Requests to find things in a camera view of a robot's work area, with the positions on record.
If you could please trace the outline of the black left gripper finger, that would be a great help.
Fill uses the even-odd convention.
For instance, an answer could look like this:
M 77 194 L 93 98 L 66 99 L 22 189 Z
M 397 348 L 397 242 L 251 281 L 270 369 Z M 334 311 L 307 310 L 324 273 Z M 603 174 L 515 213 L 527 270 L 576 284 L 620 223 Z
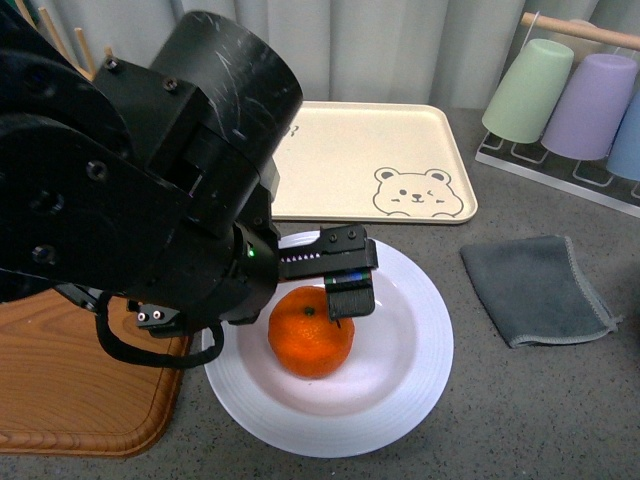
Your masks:
M 376 243 L 331 257 L 324 274 L 328 313 L 331 320 L 362 317 L 375 310 L 373 271 L 377 268 Z

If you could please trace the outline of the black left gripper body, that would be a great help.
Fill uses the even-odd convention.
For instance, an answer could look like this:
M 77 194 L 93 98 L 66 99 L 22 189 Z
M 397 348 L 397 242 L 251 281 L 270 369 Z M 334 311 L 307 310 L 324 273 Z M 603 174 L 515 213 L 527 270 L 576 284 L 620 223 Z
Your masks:
M 221 242 L 197 241 L 177 254 L 164 253 L 148 278 L 127 290 L 72 284 L 58 290 L 100 316 L 111 298 L 120 297 L 152 336 L 185 336 L 223 322 L 255 322 L 279 283 L 312 278 L 324 283 L 331 257 L 363 248 L 366 239 L 363 226 L 346 225 L 323 228 L 306 244 L 285 246 L 272 230 L 237 225 Z

